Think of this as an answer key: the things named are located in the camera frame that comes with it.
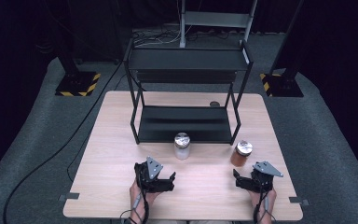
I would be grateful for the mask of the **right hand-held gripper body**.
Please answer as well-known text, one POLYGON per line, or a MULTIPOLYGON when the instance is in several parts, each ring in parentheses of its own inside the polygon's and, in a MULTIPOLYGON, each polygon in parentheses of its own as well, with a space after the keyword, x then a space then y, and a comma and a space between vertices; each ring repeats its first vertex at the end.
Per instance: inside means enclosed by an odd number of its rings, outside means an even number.
POLYGON ((253 192, 268 192, 273 188, 273 178, 283 177, 283 173, 268 161, 258 161, 253 165, 251 181, 247 187, 253 192))

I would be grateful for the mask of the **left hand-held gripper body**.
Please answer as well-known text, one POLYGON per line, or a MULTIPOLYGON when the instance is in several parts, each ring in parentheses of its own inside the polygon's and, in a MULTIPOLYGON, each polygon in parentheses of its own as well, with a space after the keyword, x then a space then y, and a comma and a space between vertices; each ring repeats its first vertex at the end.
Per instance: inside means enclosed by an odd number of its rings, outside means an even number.
POLYGON ((158 179, 162 168, 163 166, 150 156, 142 163, 136 162, 134 171, 138 187, 145 192, 162 192, 165 180, 158 179))

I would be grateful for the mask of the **brown jar with silver lid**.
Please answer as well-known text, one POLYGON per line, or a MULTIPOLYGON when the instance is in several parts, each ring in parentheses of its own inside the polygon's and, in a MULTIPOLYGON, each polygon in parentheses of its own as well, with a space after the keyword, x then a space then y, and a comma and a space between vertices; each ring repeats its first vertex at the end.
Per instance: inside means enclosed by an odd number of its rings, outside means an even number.
POLYGON ((240 140, 233 149, 230 161, 234 166, 242 167, 252 152, 253 145, 248 141, 240 140))

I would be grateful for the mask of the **person's right hand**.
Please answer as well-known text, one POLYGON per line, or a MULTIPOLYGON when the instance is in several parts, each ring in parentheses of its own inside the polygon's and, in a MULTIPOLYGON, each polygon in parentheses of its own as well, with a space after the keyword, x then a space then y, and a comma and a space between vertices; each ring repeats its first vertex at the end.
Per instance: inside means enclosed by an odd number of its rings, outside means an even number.
POLYGON ((272 215, 277 193, 275 189, 262 194, 248 191, 253 211, 254 224, 272 224, 275 217, 272 215))

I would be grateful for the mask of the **white jar with silver lid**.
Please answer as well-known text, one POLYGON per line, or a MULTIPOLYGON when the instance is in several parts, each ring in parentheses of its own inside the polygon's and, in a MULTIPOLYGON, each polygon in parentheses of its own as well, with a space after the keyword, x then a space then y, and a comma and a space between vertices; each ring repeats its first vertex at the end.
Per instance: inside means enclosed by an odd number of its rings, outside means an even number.
POLYGON ((179 160, 185 160, 189 157, 190 137, 187 133, 178 133, 174 137, 174 153, 179 160))

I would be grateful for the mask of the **black metal shelf rack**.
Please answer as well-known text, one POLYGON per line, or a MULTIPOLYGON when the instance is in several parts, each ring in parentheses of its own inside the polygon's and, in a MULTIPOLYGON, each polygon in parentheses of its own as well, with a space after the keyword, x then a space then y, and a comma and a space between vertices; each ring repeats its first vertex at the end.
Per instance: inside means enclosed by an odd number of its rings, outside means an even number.
POLYGON ((170 143, 187 133, 193 143, 233 144, 241 127, 240 101, 254 64, 248 43, 234 49, 136 48, 130 41, 123 63, 133 104, 131 129, 137 143, 170 143), (145 83, 224 84, 226 101, 206 105, 149 105, 145 83))

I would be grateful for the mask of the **black stand with striped base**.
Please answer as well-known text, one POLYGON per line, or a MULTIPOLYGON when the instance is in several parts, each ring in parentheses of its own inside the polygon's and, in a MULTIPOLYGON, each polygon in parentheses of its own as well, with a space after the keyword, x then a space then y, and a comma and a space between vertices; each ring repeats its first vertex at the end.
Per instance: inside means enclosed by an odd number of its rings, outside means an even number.
POLYGON ((288 66, 282 74, 274 74, 274 71, 278 69, 279 61, 283 57, 284 49, 288 45, 290 34, 296 24, 303 3, 304 0, 298 0, 295 14, 290 22, 285 38, 271 68, 266 74, 260 75, 264 91, 268 97, 303 97, 303 93, 296 83, 296 74, 298 67, 300 66, 298 51, 294 53, 294 59, 288 63, 288 66))
POLYGON ((59 30, 61 24, 54 21, 56 23, 56 51, 64 70, 64 76, 56 89, 56 94, 60 96, 89 96, 95 89, 100 74, 78 70, 59 30))

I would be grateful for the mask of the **grey metal stand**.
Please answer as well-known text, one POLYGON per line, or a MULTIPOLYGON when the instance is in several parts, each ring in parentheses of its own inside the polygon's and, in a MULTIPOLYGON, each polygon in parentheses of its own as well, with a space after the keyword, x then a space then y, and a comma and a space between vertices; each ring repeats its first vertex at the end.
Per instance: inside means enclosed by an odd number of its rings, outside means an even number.
POLYGON ((186 0, 181 0, 180 8, 180 42, 179 47, 186 46, 186 27, 208 26, 241 28, 244 30, 242 41, 247 41, 253 24, 255 10, 258 0, 251 0, 250 10, 245 13, 223 13, 223 12, 203 12, 186 10, 186 0))

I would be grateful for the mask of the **grey table bracket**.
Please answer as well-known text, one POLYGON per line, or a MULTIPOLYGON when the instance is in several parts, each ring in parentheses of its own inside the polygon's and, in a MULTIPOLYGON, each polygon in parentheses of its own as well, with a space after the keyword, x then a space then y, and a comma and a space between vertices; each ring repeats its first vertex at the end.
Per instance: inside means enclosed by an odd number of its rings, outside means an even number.
POLYGON ((301 197, 289 197, 290 203, 298 203, 302 206, 309 206, 310 202, 307 199, 302 199, 301 197))
POLYGON ((59 201, 60 202, 65 202, 68 199, 77 200, 78 197, 79 197, 79 193, 68 192, 66 194, 60 195, 59 196, 59 201))

